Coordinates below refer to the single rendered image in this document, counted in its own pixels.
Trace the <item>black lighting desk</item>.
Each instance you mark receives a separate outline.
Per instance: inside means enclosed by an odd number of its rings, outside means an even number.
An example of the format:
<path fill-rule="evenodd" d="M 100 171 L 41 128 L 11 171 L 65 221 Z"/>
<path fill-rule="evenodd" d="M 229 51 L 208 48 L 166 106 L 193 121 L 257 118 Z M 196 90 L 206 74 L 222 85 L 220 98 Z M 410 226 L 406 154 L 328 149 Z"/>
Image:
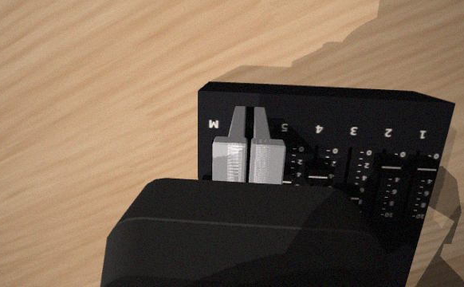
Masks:
<path fill-rule="evenodd" d="M 351 196 L 387 255 L 389 287 L 405 287 L 455 103 L 403 90 L 209 81 L 198 90 L 199 180 L 212 180 L 214 138 L 228 137 L 236 106 L 265 108 L 270 138 L 285 141 L 282 185 Z"/>

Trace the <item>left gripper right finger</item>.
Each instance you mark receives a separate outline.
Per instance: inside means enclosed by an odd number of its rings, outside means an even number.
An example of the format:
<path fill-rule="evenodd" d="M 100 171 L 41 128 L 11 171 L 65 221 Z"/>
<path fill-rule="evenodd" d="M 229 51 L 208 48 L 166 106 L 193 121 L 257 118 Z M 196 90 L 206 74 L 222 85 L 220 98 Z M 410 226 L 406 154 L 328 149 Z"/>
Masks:
<path fill-rule="evenodd" d="M 286 146 L 270 138 L 265 108 L 250 107 L 249 183 L 282 184 Z"/>

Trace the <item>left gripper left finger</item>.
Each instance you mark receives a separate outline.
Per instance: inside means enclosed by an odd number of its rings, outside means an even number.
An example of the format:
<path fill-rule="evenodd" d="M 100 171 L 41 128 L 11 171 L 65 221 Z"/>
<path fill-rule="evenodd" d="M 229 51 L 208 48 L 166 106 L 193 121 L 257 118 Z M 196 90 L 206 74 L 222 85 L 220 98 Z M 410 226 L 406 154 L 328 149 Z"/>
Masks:
<path fill-rule="evenodd" d="M 250 134 L 250 107 L 236 106 L 228 137 L 213 142 L 212 180 L 246 182 Z"/>

